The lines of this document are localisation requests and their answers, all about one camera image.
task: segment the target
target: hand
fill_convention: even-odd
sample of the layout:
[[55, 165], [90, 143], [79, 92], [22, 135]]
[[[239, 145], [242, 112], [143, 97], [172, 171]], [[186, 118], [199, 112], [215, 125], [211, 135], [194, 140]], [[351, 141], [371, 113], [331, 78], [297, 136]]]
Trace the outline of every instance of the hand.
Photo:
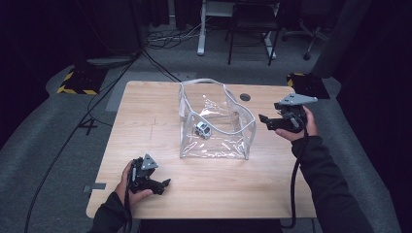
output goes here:
[[[306, 129], [308, 131], [309, 136], [316, 136], [318, 135], [318, 127], [316, 126], [315, 123], [315, 118], [313, 117], [312, 112], [306, 107], [303, 106], [303, 109], [305, 110], [306, 113], [306, 118], [308, 119], [308, 123], [306, 125]], [[289, 141], [294, 141], [300, 138], [303, 138], [304, 136], [304, 130], [298, 132], [298, 133], [291, 133], [288, 130], [285, 129], [276, 129], [276, 134], [281, 136], [284, 139], [287, 139]]]
[[[130, 161], [127, 166], [124, 168], [123, 173], [121, 174], [121, 181], [116, 186], [115, 193], [118, 195], [119, 199], [121, 200], [121, 203], [124, 205], [124, 195], [127, 189], [127, 183], [128, 183], [128, 174], [130, 172]], [[154, 194], [150, 189], [142, 190], [137, 193], [133, 193], [130, 190], [127, 190], [129, 192], [129, 202], [130, 202], [130, 207], [136, 204], [137, 202], [143, 200], [144, 198]]]

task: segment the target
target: black sleeve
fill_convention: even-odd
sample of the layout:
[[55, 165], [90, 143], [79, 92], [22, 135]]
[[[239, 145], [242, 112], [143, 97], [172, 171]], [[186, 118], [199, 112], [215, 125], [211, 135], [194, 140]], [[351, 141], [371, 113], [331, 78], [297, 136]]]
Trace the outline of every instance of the black sleeve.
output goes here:
[[93, 226], [88, 232], [118, 232], [128, 220], [128, 216], [129, 214], [123, 207], [118, 195], [112, 192], [106, 203], [102, 204], [97, 210]]
[[[303, 139], [292, 142], [295, 156], [302, 146]], [[300, 171], [312, 190], [316, 214], [324, 232], [373, 232], [321, 137], [309, 137], [300, 156]]]

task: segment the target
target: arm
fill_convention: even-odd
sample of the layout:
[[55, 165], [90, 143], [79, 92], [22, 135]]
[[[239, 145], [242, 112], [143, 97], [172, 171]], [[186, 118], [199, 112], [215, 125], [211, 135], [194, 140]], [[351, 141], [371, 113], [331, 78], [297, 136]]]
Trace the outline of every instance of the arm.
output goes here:
[[[349, 192], [345, 178], [318, 136], [312, 113], [304, 108], [309, 135], [300, 156], [300, 171], [312, 191], [319, 223], [324, 232], [373, 232], [358, 201]], [[303, 131], [297, 134], [277, 129], [276, 134], [292, 142], [292, 152], [298, 156], [304, 144]]]
[[[127, 189], [128, 174], [130, 171], [131, 161], [124, 168], [121, 174], [121, 181], [116, 186], [114, 192], [110, 194], [107, 201], [102, 204], [96, 212], [93, 220], [93, 226], [90, 233], [94, 232], [118, 232], [120, 228], [131, 218], [129, 211], [124, 207], [124, 196]], [[129, 194], [130, 207], [134, 206], [140, 200], [150, 196], [153, 192], [149, 189], [133, 194]]]

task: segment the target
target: transparent plastic container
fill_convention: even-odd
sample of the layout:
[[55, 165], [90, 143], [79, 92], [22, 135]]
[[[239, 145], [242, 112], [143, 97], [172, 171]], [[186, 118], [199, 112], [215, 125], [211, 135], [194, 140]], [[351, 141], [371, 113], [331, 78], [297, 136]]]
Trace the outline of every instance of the transparent plastic container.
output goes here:
[[181, 157], [249, 159], [255, 117], [223, 83], [210, 79], [183, 82], [179, 101]]

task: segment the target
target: chair wheel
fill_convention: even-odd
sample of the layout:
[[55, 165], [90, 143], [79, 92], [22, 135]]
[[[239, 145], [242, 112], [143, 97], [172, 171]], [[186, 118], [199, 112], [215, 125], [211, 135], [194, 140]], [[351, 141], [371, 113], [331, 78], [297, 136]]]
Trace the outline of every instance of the chair wheel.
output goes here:
[[304, 60], [309, 60], [309, 59], [310, 59], [310, 53], [306, 52], [306, 53], [303, 55], [303, 59], [304, 59]]

